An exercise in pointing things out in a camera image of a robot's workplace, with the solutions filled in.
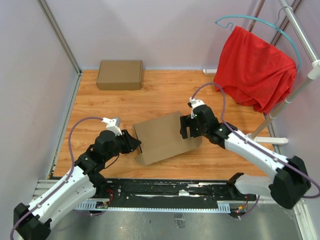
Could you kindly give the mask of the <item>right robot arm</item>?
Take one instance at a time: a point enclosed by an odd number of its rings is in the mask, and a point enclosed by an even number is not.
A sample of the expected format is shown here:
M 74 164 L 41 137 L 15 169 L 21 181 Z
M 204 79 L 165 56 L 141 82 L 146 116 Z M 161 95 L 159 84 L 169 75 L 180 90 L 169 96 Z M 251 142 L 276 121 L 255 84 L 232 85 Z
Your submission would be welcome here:
M 238 200 L 243 195 L 252 194 L 271 197 L 286 209 L 292 209 L 311 188 L 311 181 L 304 161 L 273 152 L 248 138 L 242 131 L 228 123 L 219 122 L 212 109 L 201 100 L 188 103 L 189 115 L 180 117 L 180 135 L 205 137 L 218 145 L 245 158 L 266 173 L 266 177 L 256 177 L 236 173 L 229 179 L 227 196 Z

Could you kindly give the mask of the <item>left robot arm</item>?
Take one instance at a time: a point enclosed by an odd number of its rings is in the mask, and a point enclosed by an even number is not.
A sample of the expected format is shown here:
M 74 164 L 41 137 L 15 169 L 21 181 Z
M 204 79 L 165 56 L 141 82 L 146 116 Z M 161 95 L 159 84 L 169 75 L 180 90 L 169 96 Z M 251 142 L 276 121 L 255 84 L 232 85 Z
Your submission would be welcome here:
M 83 201 L 107 193 L 107 180 L 100 173 L 106 163 L 121 154 L 134 152 L 141 141 L 127 130 L 116 135 L 102 131 L 70 170 L 44 194 L 13 210 L 13 232 L 24 240 L 45 240 L 51 229 Z

